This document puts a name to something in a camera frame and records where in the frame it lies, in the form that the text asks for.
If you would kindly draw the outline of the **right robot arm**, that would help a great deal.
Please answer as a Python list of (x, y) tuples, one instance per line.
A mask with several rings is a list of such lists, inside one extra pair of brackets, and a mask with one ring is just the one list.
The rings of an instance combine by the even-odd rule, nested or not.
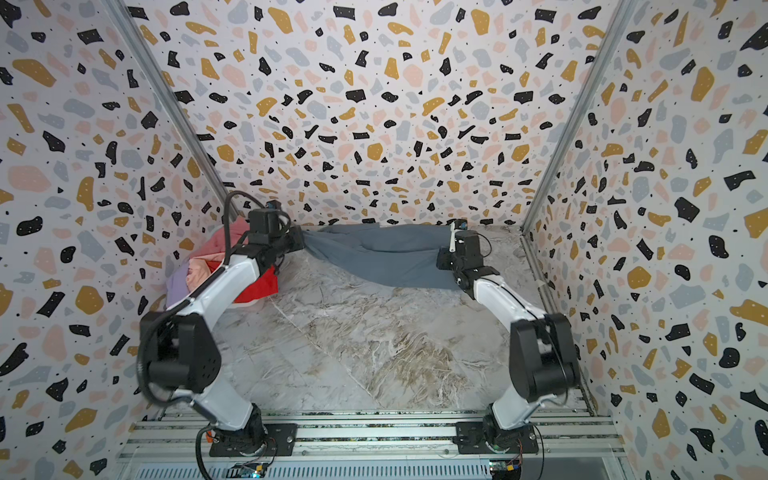
[(508, 330), (511, 386), (482, 422), (482, 445), (501, 453), (524, 445), (539, 408), (567, 402), (580, 383), (580, 368), (566, 316), (547, 313), (524, 299), (484, 259), (481, 234), (454, 229), (449, 245), (439, 250), (437, 268), (451, 272), (458, 287)]

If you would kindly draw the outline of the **grey t-shirt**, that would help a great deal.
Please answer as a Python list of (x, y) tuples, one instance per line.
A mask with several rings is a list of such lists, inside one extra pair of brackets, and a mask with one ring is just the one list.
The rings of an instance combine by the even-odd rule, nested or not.
[(450, 229), (435, 225), (332, 225), (304, 233), (305, 249), (350, 274), (377, 284), (456, 290), (453, 275), (437, 268)]

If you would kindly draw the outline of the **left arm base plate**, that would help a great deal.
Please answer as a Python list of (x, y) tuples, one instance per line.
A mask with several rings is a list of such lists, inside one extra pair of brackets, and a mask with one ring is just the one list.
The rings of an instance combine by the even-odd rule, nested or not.
[(214, 429), (211, 457), (287, 457), (291, 456), (297, 438), (295, 423), (257, 425), (238, 431)]

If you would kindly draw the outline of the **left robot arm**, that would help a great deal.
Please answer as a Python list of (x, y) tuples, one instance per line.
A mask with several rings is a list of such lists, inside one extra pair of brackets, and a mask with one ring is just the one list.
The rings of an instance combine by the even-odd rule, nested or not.
[(239, 395), (221, 374), (212, 330), (247, 287), (287, 254), (304, 247), (303, 233), (280, 204), (271, 201), (248, 214), (248, 229), (229, 245), (211, 275), (166, 311), (140, 321), (137, 380), (144, 397), (167, 408), (183, 403), (210, 423), (216, 439), (250, 454), (267, 443), (260, 409)]

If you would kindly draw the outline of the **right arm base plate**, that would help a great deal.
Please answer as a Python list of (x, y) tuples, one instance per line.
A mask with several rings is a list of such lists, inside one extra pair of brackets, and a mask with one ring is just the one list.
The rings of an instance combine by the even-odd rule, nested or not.
[(539, 452), (537, 434), (531, 424), (504, 430), (490, 417), (482, 421), (458, 422), (452, 442), (462, 455), (466, 454), (536, 454)]

